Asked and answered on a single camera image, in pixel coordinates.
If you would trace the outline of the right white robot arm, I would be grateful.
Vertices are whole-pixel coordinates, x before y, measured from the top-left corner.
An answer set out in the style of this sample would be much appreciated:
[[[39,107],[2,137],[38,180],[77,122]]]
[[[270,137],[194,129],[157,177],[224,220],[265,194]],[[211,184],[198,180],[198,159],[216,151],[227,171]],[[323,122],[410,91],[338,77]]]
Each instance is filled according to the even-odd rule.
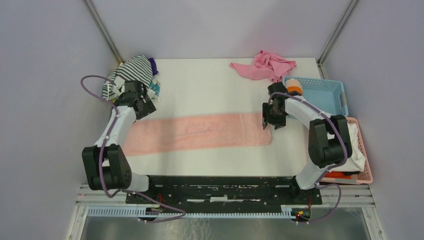
[[[300,92],[289,91],[282,82],[267,88],[269,98],[262,104],[262,127],[275,130],[286,126],[292,116],[308,129],[309,159],[303,169],[292,178],[289,199],[302,204],[309,198],[310,189],[332,169],[344,165],[352,155],[349,124],[342,114],[331,115],[310,102]]]

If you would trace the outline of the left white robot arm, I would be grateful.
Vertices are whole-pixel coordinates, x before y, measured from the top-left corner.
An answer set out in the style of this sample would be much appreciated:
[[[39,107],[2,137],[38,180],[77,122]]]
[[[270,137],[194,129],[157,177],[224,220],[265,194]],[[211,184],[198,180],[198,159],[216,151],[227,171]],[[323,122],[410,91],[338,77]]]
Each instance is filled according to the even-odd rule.
[[[147,184],[147,176],[133,174],[123,145],[133,124],[155,112],[156,107],[140,81],[127,81],[117,100],[106,103],[112,107],[106,129],[93,146],[85,147],[81,153],[88,186],[94,191],[105,191],[109,197],[113,196],[109,190],[140,187],[138,197],[150,204],[156,200],[158,191]]]

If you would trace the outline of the orange cartoon towel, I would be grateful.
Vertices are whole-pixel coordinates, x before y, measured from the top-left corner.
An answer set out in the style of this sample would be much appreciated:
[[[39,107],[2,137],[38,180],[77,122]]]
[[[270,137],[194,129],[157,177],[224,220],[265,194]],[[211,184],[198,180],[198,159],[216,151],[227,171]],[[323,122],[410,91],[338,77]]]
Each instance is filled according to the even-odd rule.
[[[286,80],[285,87],[288,92],[297,92],[299,95],[303,95],[303,86],[301,82],[295,78]]]

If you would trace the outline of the light pink towel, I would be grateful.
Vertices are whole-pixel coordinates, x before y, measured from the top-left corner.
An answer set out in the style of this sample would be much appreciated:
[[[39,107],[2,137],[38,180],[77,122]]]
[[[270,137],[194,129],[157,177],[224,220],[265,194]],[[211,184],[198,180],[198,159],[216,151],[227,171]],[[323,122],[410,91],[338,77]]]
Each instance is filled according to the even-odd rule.
[[[229,113],[140,120],[123,145],[127,156],[230,147],[266,146],[272,142],[261,113]]]

